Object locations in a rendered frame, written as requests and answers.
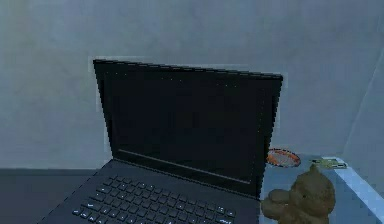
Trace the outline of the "light blue bed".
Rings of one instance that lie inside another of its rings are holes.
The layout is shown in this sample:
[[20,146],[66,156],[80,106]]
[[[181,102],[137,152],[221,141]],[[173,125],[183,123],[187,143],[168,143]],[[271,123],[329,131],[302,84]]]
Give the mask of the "light blue bed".
[[[271,190],[288,189],[296,176],[307,171],[318,156],[300,155],[298,167],[282,168],[268,164],[263,179],[260,198]],[[353,169],[323,169],[336,191],[336,205],[330,214],[330,224],[384,224],[384,199]]]

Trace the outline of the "black open laptop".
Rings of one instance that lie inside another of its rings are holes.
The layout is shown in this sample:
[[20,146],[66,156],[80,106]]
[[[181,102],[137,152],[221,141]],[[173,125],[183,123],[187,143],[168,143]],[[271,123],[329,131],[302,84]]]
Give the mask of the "black open laptop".
[[282,75],[93,66],[112,158],[38,224],[260,224]]

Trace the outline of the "orange tennis racket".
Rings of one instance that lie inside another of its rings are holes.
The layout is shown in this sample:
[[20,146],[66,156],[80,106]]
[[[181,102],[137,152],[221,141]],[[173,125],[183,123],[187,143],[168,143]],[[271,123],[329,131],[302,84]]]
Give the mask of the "orange tennis racket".
[[300,157],[286,149],[272,148],[267,154],[267,163],[276,167],[292,168],[301,164]]

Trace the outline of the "brown teddy bear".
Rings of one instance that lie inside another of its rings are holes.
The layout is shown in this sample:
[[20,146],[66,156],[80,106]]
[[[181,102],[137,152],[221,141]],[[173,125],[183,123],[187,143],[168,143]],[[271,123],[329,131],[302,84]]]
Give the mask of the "brown teddy bear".
[[271,190],[261,201],[261,211],[277,224],[330,224],[335,204],[333,183],[312,164],[289,190]]

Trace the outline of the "small green card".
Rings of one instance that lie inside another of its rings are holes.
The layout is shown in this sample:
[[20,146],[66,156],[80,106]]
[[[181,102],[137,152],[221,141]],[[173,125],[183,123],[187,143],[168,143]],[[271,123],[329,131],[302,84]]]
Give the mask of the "small green card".
[[339,162],[333,158],[314,159],[312,163],[326,169],[346,169],[347,168],[346,163]]

